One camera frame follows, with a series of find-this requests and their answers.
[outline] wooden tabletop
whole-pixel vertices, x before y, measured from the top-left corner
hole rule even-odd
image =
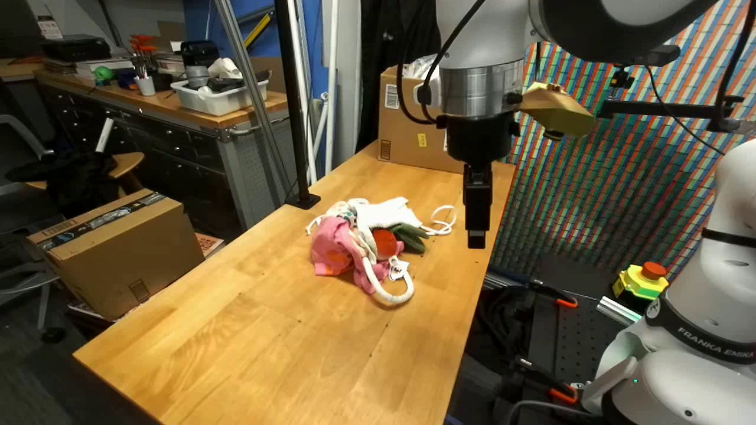
[[[242,110],[226,116],[208,116],[208,114],[189,111],[180,105],[180,97],[172,90],[158,92],[153,97],[143,97],[139,92],[130,92],[119,85],[97,88],[92,81],[73,74],[39,71],[36,79],[41,85],[67,90],[71,95],[87,97],[101,105],[113,105],[113,107],[127,105],[132,110],[169,114],[178,121],[189,121],[204,129],[234,129],[244,121],[255,118],[254,110]],[[286,111],[286,95],[269,92],[265,107],[269,114]]]
[[[400,309],[315,277],[306,224],[335,201],[407,196],[420,219],[444,204],[463,212],[460,175],[377,149],[322,180],[315,210],[277,210],[76,359],[162,424],[444,424],[496,231],[467,250],[458,223],[410,255],[419,289]],[[499,229],[515,171],[495,175]]]
[[[3,83],[19,83],[19,81],[34,81],[34,77],[43,70],[39,62],[12,62],[0,64],[0,81]]]

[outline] yellow label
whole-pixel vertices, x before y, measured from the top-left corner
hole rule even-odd
[[[426,137],[426,132],[419,132],[419,146],[420,146],[420,149],[427,149],[427,137]]]

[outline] metal pole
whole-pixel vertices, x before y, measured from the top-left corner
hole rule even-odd
[[[258,124],[263,129],[263,137],[275,149],[275,155],[280,155],[277,136],[275,136],[275,129],[269,124],[269,116],[267,116],[267,110],[265,110],[265,99],[263,99],[263,95],[258,90],[255,66],[250,62],[250,55],[244,48],[244,36],[242,36],[242,29],[236,25],[234,7],[232,7],[229,0],[215,0],[215,7],[217,7],[217,16],[219,16],[219,21],[223,21],[223,26],[226,32],[229,46],[234,49],[236,66],[239,66],[239,71],[242,71],[248,90],[250,90],[254,107],[255,107],[255,118],[258,118]],[[277,169],[280,169],[283,189],[288,189],[290,183],[288,183],[286,169],[281,163],[281,155],[277,156]]]
[[[307,188],[307,146],[306,146],[306,116],[303,101],[299,97],[299,74],[295,74],[295,52],[293,52],[293,36],[288,21],[288,0],[275,0],[277,7],[277,25],[280,25],[280,41],[281,41],[281,62],[283,62],[283,83],[288,95],[288,116],[290,116],[290,139],[293,139],[293,158],[299,169],[299,198],[295,206],[312,208],[320,198],[310,193]]]

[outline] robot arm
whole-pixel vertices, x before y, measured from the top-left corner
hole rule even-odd
[[[438,0],[444,52],[443,129],[466,163],[467,245],[485,248],[491,210],[491,160],[511,151],[529,32],[588,62],[662,66],[678,49],[660,49],[716,0]]]

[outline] workbench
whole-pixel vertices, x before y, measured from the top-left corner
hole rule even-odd
[[[36,71],[41,95],[67,139],[94,149],[107,116],[115,121],[112,155],[144,151],[138,177],[186,206],[198,231],[236,237],[293,191],[286,95],[269,92],[277,146],[255,129],[255,111],[205,116],[183,110],[172,90],[143,97],[97,88],[76,74]]]
[[[280,208],[76,359],[162,424],[439,425],[514,175],[495,165],[488,248],[467,250],[458,219],[407,255],[413,301],[384,309],[354,284],[315,277],[307,223],[342,198],[394,196],[426,223],[447,204],[463,218],[463,177],[381,160],[372,145],[312,188],[312,210]]]

